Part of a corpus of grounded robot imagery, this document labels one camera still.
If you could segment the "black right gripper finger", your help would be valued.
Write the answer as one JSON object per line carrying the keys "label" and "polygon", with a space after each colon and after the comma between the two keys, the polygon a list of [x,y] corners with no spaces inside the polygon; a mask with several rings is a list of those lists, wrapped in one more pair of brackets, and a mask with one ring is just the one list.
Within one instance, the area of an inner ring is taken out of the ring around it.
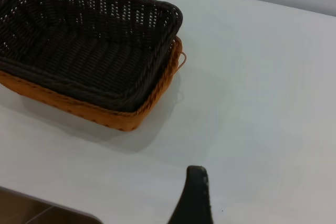
{"label": "black right gripper finger", "polygon": [[208,174],[204,167],[187,167],[185,185],[169,223],[213,223]]}

